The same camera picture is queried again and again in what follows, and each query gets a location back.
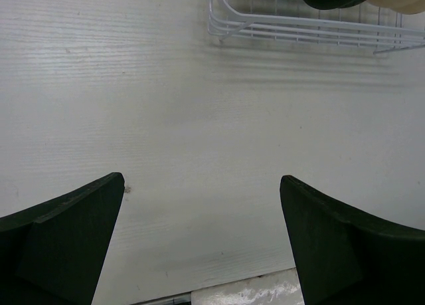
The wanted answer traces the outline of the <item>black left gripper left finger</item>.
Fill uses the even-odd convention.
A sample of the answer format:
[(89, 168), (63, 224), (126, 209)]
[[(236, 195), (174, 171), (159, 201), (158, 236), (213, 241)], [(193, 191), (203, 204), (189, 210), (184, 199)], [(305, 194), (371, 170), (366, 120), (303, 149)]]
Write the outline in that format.
[(124, 197), (119, 172), (1, 218), (2, 304), (91, 304)]

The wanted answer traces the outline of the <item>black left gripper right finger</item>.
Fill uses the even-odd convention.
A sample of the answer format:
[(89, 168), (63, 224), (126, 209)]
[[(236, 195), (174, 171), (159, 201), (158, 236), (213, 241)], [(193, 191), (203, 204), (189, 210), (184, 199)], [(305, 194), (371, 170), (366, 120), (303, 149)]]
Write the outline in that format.
[(285, 175), (282, 211), (305, 304), (423, 304), (424, 231)]

